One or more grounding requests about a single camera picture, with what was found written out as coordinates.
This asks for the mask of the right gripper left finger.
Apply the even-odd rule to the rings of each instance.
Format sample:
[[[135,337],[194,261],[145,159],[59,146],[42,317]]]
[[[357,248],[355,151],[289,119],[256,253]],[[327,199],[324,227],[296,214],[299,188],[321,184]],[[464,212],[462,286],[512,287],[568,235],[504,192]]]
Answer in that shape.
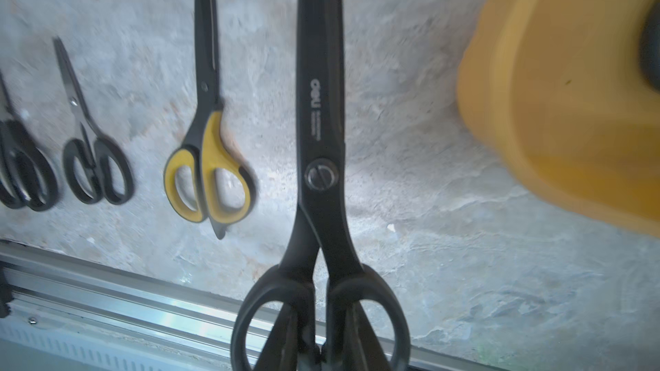
[[[284,304],[257,360],[254,371],[296,371],[298,357],[297,311]]]

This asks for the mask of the yellow storage tray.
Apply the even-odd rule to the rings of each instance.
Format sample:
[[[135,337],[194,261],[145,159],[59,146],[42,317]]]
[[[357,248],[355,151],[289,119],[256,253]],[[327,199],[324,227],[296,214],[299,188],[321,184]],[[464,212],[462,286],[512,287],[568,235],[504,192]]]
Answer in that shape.
[[[457,101],[531,192],[658,235],[659,0],[486,0]]]

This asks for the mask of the large black scissors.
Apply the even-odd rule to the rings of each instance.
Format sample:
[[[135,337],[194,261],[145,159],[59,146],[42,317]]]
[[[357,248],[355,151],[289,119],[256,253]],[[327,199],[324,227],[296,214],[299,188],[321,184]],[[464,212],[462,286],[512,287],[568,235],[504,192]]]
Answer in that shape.
[[[58,201],[58,182],[1,85],[1,203],[17,210],[47,211]]]

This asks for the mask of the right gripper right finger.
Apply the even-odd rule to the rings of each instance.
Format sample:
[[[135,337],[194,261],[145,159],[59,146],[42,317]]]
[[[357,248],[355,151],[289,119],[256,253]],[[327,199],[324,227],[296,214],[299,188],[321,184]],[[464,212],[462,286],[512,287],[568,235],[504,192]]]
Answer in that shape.
[[[356,302],[346,311],[344,329],[344,370],[349,371],[387,371],[390,370],[388,358],[371,327],[360,302]]]

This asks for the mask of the tiny black scissors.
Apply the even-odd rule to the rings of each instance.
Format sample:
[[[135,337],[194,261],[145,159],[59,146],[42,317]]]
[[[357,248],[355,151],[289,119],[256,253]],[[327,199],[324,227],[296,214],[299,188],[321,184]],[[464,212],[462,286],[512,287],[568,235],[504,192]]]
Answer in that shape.
[[[72,62],[59,37],[53,38],[53,47],[67,105],[75,117],[75,136],[67,141],[62,153],[67,185],[84,204],[102,200],[113,205],[125,204],[135,192],[129,161],[89,115]]]

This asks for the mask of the yellow black handled scissors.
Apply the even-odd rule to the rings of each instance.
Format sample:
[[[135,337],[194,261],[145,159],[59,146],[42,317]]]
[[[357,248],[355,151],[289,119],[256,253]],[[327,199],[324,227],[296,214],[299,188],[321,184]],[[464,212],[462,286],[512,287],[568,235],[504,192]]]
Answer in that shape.
[[[228,226],[242,221],[254,207],[256,187],[246,167],[225,148],[221,138],[224,103],[220,95],[220,55],[216,0],[194,0],[194,56],[197,108],[182,145],[168,158],[163,185],[175,212],[191,223],[211,221],[219,240]],[[184,202],[176,186],[180,168],[192,171],[195,208]],[[241,183],[244,203],[241,208],[222,204],[216,171],[231,173]]]

